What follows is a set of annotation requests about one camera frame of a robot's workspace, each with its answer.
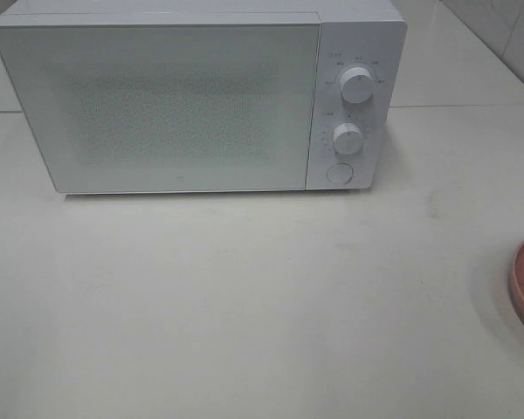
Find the lower white timer knob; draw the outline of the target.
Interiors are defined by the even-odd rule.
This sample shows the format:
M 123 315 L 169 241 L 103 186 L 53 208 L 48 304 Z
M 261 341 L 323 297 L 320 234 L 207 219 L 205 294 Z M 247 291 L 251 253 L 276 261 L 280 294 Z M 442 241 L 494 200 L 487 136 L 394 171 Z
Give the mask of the lower white timer knob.
M 359 152 L 363 141 L 362 130 L 354 123 L 342 123 L 332 132 L 333 149 L 339 155 L 352 155 Z

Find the white microwave door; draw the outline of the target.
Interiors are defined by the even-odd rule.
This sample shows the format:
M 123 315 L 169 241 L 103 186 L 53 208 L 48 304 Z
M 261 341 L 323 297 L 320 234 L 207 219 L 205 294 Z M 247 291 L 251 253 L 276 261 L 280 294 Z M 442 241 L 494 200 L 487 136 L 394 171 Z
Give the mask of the white microwave door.
M 319 28 L 0 28 L 55 189 L 302 189 Z

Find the white microwave oven body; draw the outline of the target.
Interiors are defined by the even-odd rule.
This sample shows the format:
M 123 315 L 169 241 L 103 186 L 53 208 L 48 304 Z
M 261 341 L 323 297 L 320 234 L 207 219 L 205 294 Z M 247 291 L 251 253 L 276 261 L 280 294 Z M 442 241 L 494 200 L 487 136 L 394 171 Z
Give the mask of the white microwave oven body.
M 366 189 L 406 31 L 388 1 L 17 1 L 0 59 L 60 193 Z

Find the upper white power knob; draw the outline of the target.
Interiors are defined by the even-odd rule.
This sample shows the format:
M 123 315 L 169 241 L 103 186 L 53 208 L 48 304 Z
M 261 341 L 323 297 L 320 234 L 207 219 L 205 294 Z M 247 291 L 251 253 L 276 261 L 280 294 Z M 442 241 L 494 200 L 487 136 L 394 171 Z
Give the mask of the upper white power knob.
M 355 64 L 339 78 L 341 97 L 350 104 L 360 104 L 374 93 L 375 75 L 368 66 Z

